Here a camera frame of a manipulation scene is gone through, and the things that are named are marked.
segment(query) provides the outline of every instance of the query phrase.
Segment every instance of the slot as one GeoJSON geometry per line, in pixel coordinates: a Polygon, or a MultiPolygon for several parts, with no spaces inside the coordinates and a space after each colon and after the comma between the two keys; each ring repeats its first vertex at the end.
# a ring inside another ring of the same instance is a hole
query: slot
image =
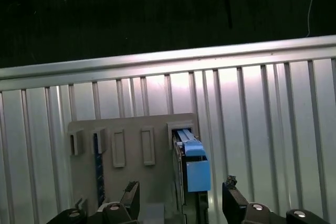
{"type": "Polygon", "coordinates": [[[75,139],[74,139],[74,135],[70,135],[70,146],[71,146],[71,154],[75,155],[75,139]]]}
{"type": "Polygon", "coordinates": [[[97,187],[97,200],[98,207],[100,207],[105,200],[105,187],[104,187],[104,168],[101,148],[99,147],[98,134],[93,134],[93,150],[94,150],[94,164],[96,169],[96,187],[97,187]]]}

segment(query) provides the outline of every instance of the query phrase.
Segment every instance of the rectangular hole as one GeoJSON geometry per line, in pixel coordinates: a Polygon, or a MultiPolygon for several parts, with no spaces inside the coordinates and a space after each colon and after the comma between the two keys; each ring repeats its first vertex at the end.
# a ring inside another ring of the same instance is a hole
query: rectangular hole
{"type": "Polygon", "coordinates": [[[74,135],[70,135],[71,154],[75,154],[75,138],[74,135]]]}

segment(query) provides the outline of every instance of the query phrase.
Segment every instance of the beige pegboard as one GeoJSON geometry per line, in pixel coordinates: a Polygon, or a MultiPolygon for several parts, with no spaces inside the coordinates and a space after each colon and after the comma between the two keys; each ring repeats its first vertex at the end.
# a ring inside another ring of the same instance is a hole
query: beige pegboard
{"type": "Polygon", "coordinates": [[[119,201],[129,181],[140,181],[140,215],[145,205],[164,203],[165,216],[176,211],[173,191],[173,157],[169,136],[179,127],[192,129],[198,136],[195,114],[143,116],[69,123],[68,132],[81,131],[80,155],[71,155],[73,199],[87,200],[88,214],[98,208],[93,133],[104,138],[103,169],[106,198],[119,201]]]}

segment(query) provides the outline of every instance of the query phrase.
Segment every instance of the rectangular slot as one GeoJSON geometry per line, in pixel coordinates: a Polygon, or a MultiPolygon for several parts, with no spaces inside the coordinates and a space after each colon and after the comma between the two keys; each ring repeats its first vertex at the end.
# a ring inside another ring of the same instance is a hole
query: rectangular slot
{"type": "Polygon", "coordinates": [[[84,153],[84,142],[83,142],[82,130],[72,132],[69,134],[69,136],[70,136],[71,154],[74,156],[79,156],[82,153],[84,153]]]}
{"type": "Polygon", "coordinates": [[[142,153],[144,165],[155,165],[153,127],[141,129],[142,153]]]}
{"type": "Polygon", "coordinates": [[[183,130],[183,129],[190,129],[190,132],[195,134],[195,127],[192,121],[179,121],[179,122],[168,122],[168,142],[169,142],[169,149],[173,149],[173,131],[183,130]]]}
{"type": "Polygon", "coordinates": [[[103,154],[106,151],[106,141],[107,134],[106,129],[95,129],[93,132],[93,137],[97,139],[97,152],[103,154]]]}
{"type": "Polygon", "coordinates": [[[100,207],[105,200],[105,186],[104,186],[104,170],[103,170],[103,160],[102,154],[99,152],[99,141],[98,133],[93,134],[93,145],[94,145],[94,164],[96,167],[96,186],[97,186],[97,199],[98,207],[100,207]]]}
{"type": "Polygon", "coordinates": [[[71,154],[75,154],[75,140],[74,135],[70,135],[71,154]]]}
{"type": "Polygon", "coordinates": [[[125,143],[124,130],[117,130],[112,133],[112,159],[114,167],[125,167],[125,143]]]}

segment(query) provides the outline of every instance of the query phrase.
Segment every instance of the bolt head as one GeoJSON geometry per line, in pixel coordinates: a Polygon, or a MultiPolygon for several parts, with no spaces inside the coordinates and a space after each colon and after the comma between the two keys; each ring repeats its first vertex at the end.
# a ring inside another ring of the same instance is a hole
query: bolt head
{"type": "Polygon", "coordinates": [[[253,208],[256,209],[256,210],[258,210],[258,211],[263,210],[263,207],[261,205],[258,205],[258,204],[254,204],[253,208]]]}
{"type": "Polygon", "coordinates": [[[112,205],[110,209],[111,209],[111,210],[118,210],[118,209],[119,209],[119,206],[117,206],[117,205],[112,205]]]}
{"type": "Polygon", "coordinates": [[[300,218],[304,218],[306,216],[306,214],[301,211],[295,211],[294,214],[300,218]]]}
{"type": "Polygon", "coordinates": [[[70,217],[77,217],[77,216],[79,216],[79,212],[73,211],[69,216],[70,217]]]}

